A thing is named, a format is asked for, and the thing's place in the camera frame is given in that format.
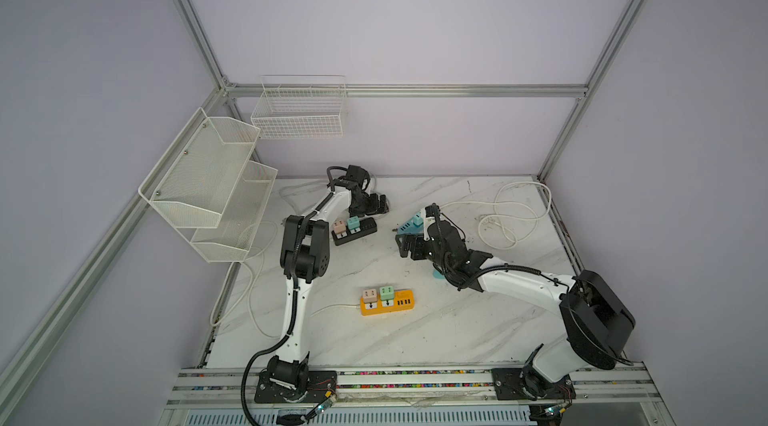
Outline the teal plug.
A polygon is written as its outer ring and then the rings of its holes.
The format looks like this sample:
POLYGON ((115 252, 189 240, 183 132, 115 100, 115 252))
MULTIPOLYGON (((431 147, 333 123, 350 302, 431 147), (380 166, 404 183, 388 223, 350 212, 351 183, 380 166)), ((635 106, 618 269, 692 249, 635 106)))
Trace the teal plug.
POLYGON ((353 216, 347 220, 347 229, 351 233, 356 233, 360 230, 360 218, 353 216))

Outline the black power strip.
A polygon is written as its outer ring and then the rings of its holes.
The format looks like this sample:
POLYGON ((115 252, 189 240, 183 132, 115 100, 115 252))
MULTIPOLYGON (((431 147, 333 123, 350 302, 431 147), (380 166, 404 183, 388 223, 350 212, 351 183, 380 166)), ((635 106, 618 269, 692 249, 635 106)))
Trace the black power strip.
POLYGON ((346 236, 337 236, 333 232, 333 226, 331 230, 331 238, 336 246, 341 246, 344 244, 348 244, 352 241, 356 241, 358 239, 364 238, 366 236, 372 235, 377 232, 377 223, 374 218, 366 217, 366 218, 360 218, 360 230, 356 233, 351 233, 347 229, 347 235, 346 236))

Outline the pink plug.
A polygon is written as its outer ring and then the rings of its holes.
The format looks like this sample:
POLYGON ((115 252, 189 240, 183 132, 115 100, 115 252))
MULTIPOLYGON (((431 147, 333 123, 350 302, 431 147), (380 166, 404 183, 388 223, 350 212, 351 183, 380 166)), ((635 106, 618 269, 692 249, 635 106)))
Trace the pink plug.
POLYGON ((362 292, 361 299, 364 304, 374 304, 378 301, 378 290, 376 288, 365 289, 362 292))
POLYGON ((333 223, 333 232, 337 236, 346 236, 347 235, 347 223, 345 220, 338 220, 333 223))

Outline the orange power strip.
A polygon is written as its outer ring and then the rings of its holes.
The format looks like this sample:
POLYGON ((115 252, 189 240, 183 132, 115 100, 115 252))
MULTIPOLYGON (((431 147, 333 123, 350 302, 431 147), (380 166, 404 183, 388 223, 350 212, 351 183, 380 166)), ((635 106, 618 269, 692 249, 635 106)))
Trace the orange power strip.
POLYGON ((369 303, 363 299, 360 300, 363 317, 410 311, 415 308, 415 305, 416 301, 412 290, 395 290, 394 297, 389 300, 378 299, 376 302, 369 303))

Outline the green plug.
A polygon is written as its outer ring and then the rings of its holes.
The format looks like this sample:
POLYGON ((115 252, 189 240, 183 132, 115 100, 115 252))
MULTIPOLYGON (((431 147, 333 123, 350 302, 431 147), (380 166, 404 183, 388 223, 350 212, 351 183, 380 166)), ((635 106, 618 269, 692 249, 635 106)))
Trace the green plug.
POLYGON ((379 288, 379 298, 382 302, 392 301, 395 298, 395 289, 393 286, 382 286, 379 288))

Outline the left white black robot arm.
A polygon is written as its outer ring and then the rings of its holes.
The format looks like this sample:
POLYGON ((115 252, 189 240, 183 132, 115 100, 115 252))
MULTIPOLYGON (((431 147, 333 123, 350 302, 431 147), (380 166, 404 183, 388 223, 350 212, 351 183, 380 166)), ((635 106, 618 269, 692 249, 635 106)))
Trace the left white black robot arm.
POLYGON ((330 166, 328 191, 316 206, 284 223, 279 258, 287 297, 281 336, 263 355, 269 358, 263 389, 276 386, 301 395, 309 383, 309 352, 302 346, 311 288, 328 270, 331 246, 377 232, 375 217, 389 211, 384 195, 370 192, 372 176, 360 166, 330 166))

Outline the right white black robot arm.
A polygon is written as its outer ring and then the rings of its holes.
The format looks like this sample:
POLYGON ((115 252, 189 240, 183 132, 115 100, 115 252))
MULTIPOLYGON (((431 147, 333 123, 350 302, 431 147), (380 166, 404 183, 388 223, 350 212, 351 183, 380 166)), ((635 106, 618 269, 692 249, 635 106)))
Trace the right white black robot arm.
POLYGON ((457 291, 512 297, 561 319, 559 335, 535 348, 519 371, 524 396, 543 398, 584 367, 630 363, 622 353, 636 320, 598 273, 558 275, 470 249, 463 231, 435 204, 397 228, 395 242, 401 257, 430 262, 457 291))

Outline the blue power strip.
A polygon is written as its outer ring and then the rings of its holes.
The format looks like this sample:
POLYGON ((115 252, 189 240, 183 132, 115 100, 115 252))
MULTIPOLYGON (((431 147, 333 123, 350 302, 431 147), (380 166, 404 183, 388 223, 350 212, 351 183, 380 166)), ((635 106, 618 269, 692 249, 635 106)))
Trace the blue power strip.
POLYGON ((397 229, 397 235, 422 235, 424 231, 424 219, 421 213, 416 213, 397 229))

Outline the lower white mesh shelf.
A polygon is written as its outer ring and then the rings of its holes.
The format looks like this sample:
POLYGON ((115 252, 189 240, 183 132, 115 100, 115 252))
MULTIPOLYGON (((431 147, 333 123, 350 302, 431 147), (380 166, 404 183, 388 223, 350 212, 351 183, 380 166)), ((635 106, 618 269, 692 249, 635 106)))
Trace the lower white mesh shelf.
POLYGON ((216 229, 198 229, 191 246, 208 263, 243 262, 251 256, 278 170, 249 161, 216 229))

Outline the white mesh shelf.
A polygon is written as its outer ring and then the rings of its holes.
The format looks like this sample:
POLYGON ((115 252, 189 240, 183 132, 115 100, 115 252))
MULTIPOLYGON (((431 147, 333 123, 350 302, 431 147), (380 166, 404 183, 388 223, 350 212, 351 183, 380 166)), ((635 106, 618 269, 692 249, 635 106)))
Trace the white mesh shelf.
POLYGON ((176 229, 215 229, 254 152, 260 130, 198 109, 138 188, 176 229))
POLYGON ((216 229, 198 229, 191 246, 208 263, 243 262, 251 256, 278 170, 249 161, 216 229))

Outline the upper white mesh shelf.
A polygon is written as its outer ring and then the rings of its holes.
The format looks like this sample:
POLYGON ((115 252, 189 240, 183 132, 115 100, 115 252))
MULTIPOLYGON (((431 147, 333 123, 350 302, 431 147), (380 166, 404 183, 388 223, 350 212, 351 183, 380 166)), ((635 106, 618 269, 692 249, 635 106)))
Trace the upper white mesh shelf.
POLYGON ((215 229, 254 152, 260 130, 198 109, 138 188, 176 229, 215 229))

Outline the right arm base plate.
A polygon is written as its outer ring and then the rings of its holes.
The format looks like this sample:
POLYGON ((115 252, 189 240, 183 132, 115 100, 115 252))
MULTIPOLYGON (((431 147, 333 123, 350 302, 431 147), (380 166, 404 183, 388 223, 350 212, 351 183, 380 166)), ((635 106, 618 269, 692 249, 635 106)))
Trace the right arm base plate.
POLYGON ((494 368, 491 370, 492 385, 498 400, 564 400, 575 397, 570 377, 566 375, 556 383, 550 383, 531 368, 494 368))

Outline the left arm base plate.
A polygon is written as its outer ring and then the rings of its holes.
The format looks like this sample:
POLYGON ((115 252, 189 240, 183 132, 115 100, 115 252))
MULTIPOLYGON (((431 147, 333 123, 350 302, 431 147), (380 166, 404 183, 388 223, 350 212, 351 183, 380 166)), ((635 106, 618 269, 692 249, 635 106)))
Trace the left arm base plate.
POLYGON ((294 386, 262 371, 252 400, 256 404, 319 403, 329 392, 336 391, 337 380, 336 371, 311 370, 304 385, 294 386))

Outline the aluminium mounting rail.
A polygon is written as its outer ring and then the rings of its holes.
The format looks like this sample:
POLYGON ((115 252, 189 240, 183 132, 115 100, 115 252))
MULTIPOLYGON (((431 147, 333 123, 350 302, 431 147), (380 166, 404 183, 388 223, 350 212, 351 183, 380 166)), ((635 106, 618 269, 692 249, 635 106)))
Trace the aluminium mounting rail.
MULTIPOLYGON (((544 405, 659 403, 660 392, 644 365, 619 366, 604 371, 577 370, 545 398, 533 400, 513 383, 517 376, 502 374, 507 365, 454 365, 373 367, 334 366, 334 381, 320 380, 308 386, 309 393, 336 393, 340 406, 454 406, 484 402, 544 405)), ((239 369, 184 369, 175 381, 166 409, 238 408, 241 380, 239 369)))

